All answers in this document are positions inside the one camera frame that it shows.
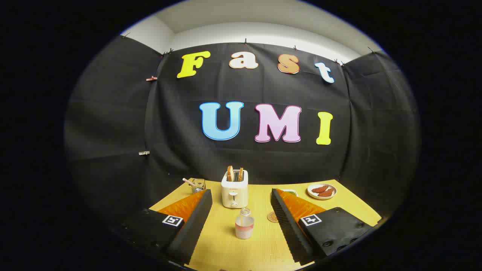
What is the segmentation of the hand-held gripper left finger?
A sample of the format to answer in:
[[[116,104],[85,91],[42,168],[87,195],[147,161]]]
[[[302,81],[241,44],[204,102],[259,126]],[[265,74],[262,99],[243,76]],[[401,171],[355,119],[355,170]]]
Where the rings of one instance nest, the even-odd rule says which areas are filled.
[[[211,207],[211,190],[202,190],[158,211],[140,211],[121,224],[120,235],[156,258],[189,264]]]

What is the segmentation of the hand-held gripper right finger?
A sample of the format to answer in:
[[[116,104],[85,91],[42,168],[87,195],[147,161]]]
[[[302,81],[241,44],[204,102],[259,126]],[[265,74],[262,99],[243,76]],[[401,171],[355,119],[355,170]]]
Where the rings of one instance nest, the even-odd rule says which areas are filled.
[[[281,189],[271,205],[295,262],[329,257],[372,231],[372,226],[340,207],[325,210]]]

